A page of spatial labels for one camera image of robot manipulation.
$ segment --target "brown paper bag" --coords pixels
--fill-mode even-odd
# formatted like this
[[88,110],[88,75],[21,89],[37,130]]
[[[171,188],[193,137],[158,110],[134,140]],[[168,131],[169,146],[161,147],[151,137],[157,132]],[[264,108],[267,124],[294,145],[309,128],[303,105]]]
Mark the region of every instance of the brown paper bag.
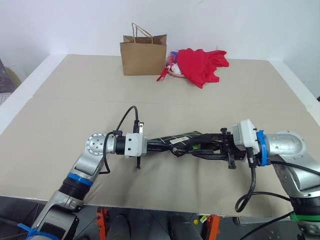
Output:
[[[145,37],[138,37],[138,30]],[[160,75],[165,68],[167,35],[152,36],[132,23],[133,36],[120,43],[124,75]]]

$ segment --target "orange table leg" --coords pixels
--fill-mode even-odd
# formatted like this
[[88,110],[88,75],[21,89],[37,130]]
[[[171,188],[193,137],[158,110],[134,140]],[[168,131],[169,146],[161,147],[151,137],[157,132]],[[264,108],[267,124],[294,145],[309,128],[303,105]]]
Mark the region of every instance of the orange table leg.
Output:
[[220,233],[219,223],[220,223],[220,216],[218,215],[208,216],[206,220],[206,226],[208,228],[207,240],[217,239],[217,235]]
[[99,229],[99,239],[100,240],[107,240],[107,217],[108,217],[108,210],[106,207],[98,206],[96,208],[96,224],[98,225]]

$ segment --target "beige table surface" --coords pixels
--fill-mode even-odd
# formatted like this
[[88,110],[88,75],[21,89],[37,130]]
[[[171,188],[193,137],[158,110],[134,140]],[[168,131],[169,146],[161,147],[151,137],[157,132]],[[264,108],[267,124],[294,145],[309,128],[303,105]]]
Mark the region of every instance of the beige table surface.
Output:
[[[197,88],[186,79],[124,76],[117,56],[68,55],[0,136],[0,195],[48,200],[84,150],[87,136],[109,132],[132,104],[149,139],[198,130],[218,133],[251,119],[267,133],[303,135],[309,153],[320,159],[320,128],[267,61],[229,60],[219,83]],[[123,124],[132,131],[134,115]],[[111,174],[100,175],[86,204],[237,215],[234,204],[247,193],[250,169],[236,162],[210,161],[170,152],[135,161],[109,155]],[[271,166],[257,169],[256,191],[284,194]],[[291,205],[271,196],[253,196],[242,216],[273,217]]]

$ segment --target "white sticker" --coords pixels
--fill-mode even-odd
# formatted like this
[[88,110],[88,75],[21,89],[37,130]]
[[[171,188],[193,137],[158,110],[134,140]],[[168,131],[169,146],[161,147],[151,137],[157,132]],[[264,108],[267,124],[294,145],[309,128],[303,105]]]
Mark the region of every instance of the white sticker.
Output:
[[177,144],[177,143],[180,143],[180,142],[185,141],[185,140],[189,140],[189,138],[187,136],[179,137],[177,139],[170,140],[170,143],[171,144]]

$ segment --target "red cloth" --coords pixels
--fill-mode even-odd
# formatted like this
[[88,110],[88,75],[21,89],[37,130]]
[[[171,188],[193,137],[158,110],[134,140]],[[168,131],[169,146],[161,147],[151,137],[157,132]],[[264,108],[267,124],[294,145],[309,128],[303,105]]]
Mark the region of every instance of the red cloth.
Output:
[[229,66],[226,53],[221,50],[205,52],[202,49],[193,51],[188,48],[179,50],[176,61],[182,74],[202,89],[205,83],[219,82],[214,71],[217,67]]

